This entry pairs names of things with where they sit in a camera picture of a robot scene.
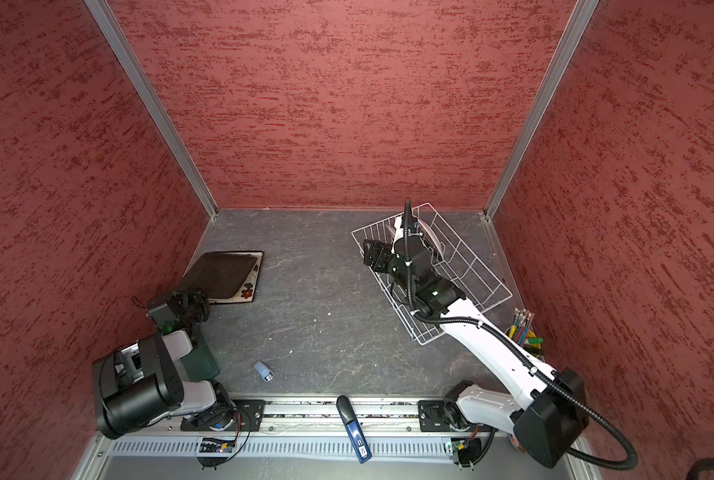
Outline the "dark brown square plate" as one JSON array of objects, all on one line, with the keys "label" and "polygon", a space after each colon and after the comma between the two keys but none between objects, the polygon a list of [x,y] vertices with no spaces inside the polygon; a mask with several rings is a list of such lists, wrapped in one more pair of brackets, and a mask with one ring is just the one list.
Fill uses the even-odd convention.
[{"label": "dark brown square plate", "polygon": [[258,257],[250,253],[204,253],[187,270],[176,289],[199,290],[210,301],[228,301],[253,286],[250,277],[257,261]]}]

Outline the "floral square ceramic plate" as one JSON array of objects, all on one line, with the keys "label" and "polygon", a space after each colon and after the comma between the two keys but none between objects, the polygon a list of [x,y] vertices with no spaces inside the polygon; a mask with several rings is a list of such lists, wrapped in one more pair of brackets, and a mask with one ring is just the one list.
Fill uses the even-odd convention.
[{"label": "floral square ceramic plate", "polygon": [[210,303],[248,303],[253,300],[260,275],[261,251],[210,252],[205,293]]}]

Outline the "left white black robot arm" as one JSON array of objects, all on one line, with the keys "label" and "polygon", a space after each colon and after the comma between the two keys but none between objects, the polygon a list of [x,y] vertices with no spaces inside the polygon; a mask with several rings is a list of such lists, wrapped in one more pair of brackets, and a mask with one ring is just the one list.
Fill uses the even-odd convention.
[{"label": "left white black robot arm", "polygon": [[201,332],[209,319],[204,292],[176,290],[143,307],[155,332],[92,364],[98,431],[114,440],[171,418],[184,431],[238,431],[241,413],[217,381]]}]

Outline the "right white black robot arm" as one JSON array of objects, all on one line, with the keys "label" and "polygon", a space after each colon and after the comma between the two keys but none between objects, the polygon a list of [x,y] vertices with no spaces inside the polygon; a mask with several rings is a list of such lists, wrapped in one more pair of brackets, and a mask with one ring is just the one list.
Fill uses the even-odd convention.
[{"label": "right white black robot arm", "polygon": [[506,391],[475,384],[453,394],[455,412],[469,424],[510,433],[539,464],[552,468],[589,424],[584,385],[571,370],[557,372],[529,354],[477,308],[472,291],[449,279],[440,252],[423,235],[391,242],[365,239],[363,262],[380,279],[400,310],[437,327],[466,347]]}]

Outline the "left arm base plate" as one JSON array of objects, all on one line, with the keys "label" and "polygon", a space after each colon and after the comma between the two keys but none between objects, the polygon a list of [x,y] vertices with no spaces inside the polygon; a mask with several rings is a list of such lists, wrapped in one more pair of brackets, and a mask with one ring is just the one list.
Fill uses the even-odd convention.
[{"label": "left arm base plate", "polygon": [[217,401],[208,409],[184,418],[180,430],[184,432],[256,432],[260,429],[266,401],[236,399],[229,403]]}]

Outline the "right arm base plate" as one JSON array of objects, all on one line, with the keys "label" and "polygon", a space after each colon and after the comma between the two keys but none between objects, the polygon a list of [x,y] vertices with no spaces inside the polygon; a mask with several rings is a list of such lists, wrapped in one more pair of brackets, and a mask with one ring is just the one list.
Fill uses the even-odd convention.
[{"label": "right arm base plate", "polygon": [[443,400],[417,402],[420,430],[424,433],[451,432]]}]

